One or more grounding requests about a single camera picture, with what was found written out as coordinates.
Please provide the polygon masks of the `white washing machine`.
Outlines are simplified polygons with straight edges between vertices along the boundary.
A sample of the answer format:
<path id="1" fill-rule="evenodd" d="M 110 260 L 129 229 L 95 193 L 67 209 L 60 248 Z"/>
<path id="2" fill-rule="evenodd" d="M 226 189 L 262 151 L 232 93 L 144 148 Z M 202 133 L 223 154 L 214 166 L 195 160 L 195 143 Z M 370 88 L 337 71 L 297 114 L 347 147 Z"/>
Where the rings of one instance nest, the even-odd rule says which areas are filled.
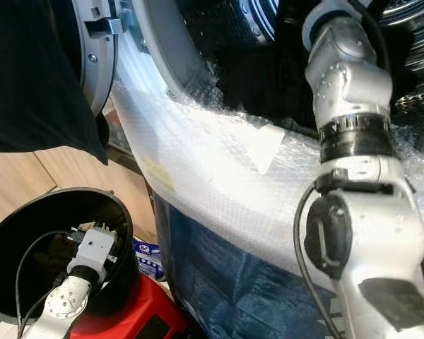
<path id="1" fill-rule="evenodd" d="M 216 81 L 221 75 L 216 52 L 219 49 L 280 43 L 305 49 L 308 64 L 310 48 L 307 39 L 318 28 L 318 20 L 329 20 L 336 16 L 348 16 L 360 22 L 376 52 L 377 65 L 389 72 L 391 97 L 395 93 L 396 75 L 391 69 L 387 43 L 379 21 L 374 19 L 367 4 L 360 3 L 360 0 L 279 0 L 276 35 L 271 43 L 251 40 L 249 29 L 243 26 L 243 19 L 238 17 L 237 4 L 231 0 L 119 0 L 119 6 L 124 32 L 117 38 L 117 47 L 119 42 L 131 37 L 141 51 L 148 52 L 163 75 L 171 99 L 180 103 L 256 117 L 244 110 L 228 109 L 223 105 L 223 94 L 216 87 Z M 391 97 L 389 112 L 392 145 L 402 162 L 407 180 L 416 191 L 416 201 L 424 222 L 424 138 L 416 138 L 408 129 L 391 123 Z M 264 117 L 256 118 L 277 126 Z M 320 158 L 319 132 L 313 139 L 319 144 Z"/>

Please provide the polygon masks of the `brown garment in bucket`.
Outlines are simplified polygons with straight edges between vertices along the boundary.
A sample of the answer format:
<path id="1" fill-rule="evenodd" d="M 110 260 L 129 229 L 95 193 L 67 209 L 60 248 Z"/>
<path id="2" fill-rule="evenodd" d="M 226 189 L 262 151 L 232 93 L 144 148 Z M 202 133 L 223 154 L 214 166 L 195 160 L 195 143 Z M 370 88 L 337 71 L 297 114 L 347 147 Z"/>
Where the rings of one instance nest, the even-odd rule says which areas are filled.
<path id="1" fill-rule="evenodd" d="M 47 268 L 66 270 L 68 263 L 76 257 L 78 245 L 67 236 L 53 235 L 47 248 L 40 253 L 42 263 Z"/>

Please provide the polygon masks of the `black round laundry bucket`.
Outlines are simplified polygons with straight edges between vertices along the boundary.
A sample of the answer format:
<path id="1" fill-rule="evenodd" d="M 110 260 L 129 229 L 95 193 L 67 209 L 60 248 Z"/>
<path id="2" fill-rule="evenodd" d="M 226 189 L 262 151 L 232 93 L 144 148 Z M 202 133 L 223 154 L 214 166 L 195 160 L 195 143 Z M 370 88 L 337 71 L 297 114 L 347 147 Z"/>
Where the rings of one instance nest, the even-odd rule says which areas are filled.
<path id="1" fill-rule="evenodd" d="M 0 222 L 0 321 L 17 323 L 64 279 L 66 270 L 45 267 L 40 253 L 53 235 L 88 223 L 102 223 L 117 239 L 110 253 L 116 261 L 105 264 L 105 281 L 90 294 L 86 313 L 111 316 L 124 308 L 139 275 L 130 213 L 111 191 L 70 188 L 29 201 Z"/>

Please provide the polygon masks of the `blue white package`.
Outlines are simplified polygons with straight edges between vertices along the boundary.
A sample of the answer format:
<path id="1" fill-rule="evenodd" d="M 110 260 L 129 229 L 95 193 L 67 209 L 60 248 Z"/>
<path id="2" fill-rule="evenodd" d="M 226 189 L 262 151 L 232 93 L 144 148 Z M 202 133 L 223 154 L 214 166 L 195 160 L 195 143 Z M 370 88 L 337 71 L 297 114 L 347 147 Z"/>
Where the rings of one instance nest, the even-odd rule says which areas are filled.
<path id="1" fill-rule="evenodd" d="M 157 281 L 165 281 L 165 269 L 163 267 L 163 255 L 160 246 L 135 237 L 134 252 L 140 271 Z"/>

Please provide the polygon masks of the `wooden cabinet panel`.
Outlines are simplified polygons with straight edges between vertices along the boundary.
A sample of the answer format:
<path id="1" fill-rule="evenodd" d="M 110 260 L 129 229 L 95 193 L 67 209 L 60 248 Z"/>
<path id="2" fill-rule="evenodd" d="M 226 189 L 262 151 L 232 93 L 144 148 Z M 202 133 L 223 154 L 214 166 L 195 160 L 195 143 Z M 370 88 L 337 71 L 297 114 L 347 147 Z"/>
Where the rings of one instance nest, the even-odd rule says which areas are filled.
<path id="1" fill-rule="evenodd" d="M 134 220 L 134 235 L 155 239 L 155 216 L 144 178 L 118 162 L 103 164 L 69 146 L 0 153 L 0 222 L 28 201 L 70 187 L 113 191 Z"/>

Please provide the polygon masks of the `red plastic stool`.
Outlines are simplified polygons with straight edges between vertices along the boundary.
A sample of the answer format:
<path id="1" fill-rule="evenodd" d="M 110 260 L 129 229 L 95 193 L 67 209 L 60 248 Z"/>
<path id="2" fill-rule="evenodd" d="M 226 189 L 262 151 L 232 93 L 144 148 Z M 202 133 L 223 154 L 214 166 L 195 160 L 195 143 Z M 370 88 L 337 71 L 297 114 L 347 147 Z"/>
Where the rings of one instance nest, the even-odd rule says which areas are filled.
<path id="1" fill-rule="evenodd" d="M 111 316 L 87 314 L 90 285 L 70 277 L 45 295 L 40 317 L 18 339 L 204 339 L 147 275 L 139 275 L 124 308 Z"/>

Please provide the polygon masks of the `yellow sticker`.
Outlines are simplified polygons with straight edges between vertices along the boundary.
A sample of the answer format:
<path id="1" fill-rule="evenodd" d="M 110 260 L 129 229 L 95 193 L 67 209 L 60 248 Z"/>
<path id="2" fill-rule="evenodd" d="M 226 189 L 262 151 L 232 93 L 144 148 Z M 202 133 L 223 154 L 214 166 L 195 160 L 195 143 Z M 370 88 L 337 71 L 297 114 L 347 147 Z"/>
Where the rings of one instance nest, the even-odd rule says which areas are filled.
<path id="1" fill-rule="evenodd" d="M 141 161 L 144 163 L 144 172 L 147 172 L 151 177 L 155 177 L 167 189 L 175 191 L 169 172 L 158 161 L 148 156 L 141 156 Z"/>

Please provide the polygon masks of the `clear bubble wrap sheet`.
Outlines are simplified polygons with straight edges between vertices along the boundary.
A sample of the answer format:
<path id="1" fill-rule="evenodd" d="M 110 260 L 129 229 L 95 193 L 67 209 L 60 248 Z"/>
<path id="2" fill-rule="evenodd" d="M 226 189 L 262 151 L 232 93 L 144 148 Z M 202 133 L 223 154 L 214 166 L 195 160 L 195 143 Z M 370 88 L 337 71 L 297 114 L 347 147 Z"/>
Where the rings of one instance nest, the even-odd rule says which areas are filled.
<path id="1" fill-rule="evenodd" d="M 171 99 L 148 52 L 119 42 L 111 101 L 141 171 L 158 161 L 175 191 L 144 172 L 165 201 L 263 261 L 298 274 L 292 222 L 300 195 L 319 165 L 319 144 L 286 131 L 276 158 L 260 174 L 247 154 L 251 132 L 270 125 L 241 112 Z"/>

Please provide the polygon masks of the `black cloth on washer door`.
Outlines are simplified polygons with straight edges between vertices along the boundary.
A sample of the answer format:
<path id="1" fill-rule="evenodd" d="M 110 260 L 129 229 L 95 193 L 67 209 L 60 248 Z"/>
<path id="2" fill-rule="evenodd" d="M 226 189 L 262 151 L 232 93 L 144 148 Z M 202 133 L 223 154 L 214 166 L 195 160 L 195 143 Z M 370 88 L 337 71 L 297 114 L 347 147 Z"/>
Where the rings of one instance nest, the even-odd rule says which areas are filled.
<path id="1" fill-rule="evenodd" d="M 43 0 L 0 0 L 0 153 L 74 148 L 106 165 L 95 115 Z"/>

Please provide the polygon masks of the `grey round washer door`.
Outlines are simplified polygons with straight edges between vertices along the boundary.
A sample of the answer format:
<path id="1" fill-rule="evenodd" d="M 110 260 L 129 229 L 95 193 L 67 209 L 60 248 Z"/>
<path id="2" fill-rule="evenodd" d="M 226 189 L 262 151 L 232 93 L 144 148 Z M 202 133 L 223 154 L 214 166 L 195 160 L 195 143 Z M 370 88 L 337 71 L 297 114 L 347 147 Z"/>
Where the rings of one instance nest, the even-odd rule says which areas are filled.
<path id="1" fill-rule="evenodd" d="M 93 115 L 99 115 L 111 91 L 117 38 L 124 32 L 119 0 L 72 0 L 80 49 L 80 84 Z"/>

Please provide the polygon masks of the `white tape piece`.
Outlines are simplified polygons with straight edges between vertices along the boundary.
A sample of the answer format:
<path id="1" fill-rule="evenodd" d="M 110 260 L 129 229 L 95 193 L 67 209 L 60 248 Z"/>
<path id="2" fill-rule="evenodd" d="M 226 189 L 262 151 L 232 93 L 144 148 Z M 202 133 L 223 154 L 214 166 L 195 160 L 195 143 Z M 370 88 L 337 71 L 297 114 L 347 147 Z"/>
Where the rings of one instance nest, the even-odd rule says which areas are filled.
<path id="1" fill-rule="evenodd" d="M 271 162 L 276 158 L 284 136 L 285 130 L 273 124 L 261 126 L 255 132 L 251 132 L 247 154 L 257 172 L 266 174 L 269 171 Z"/>

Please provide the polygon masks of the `black garment in washer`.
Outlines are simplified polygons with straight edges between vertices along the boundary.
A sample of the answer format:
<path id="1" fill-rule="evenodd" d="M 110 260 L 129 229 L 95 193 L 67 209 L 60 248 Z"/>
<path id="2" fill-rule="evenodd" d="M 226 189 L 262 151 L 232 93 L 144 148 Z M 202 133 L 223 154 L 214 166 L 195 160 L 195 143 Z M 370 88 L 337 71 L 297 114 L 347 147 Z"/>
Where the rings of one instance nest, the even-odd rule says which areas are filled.
<path id="1" fill-rule="evenodd" d="M 223 94 L 223 106 L 318 136 L 312 91 L 305 78 L 305 49 L 280 43 L 219 49 L 216 61 L 221 68 L 216 87 Z"/>

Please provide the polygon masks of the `steel perforated washer drum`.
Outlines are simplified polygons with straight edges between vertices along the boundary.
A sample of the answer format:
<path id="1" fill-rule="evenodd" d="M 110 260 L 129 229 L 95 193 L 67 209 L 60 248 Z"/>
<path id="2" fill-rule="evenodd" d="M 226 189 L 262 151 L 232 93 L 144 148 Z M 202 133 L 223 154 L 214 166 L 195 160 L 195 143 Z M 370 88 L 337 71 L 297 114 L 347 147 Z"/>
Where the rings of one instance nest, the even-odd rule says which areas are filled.
<path id="1" fill-rule="evenodd" d="M 379 21 L 393 74 L 407 88 L 424 86 L 424 0 L 358 0 Z M 231 0 L 251 40 L 271 43 L 279 0 Z"/>

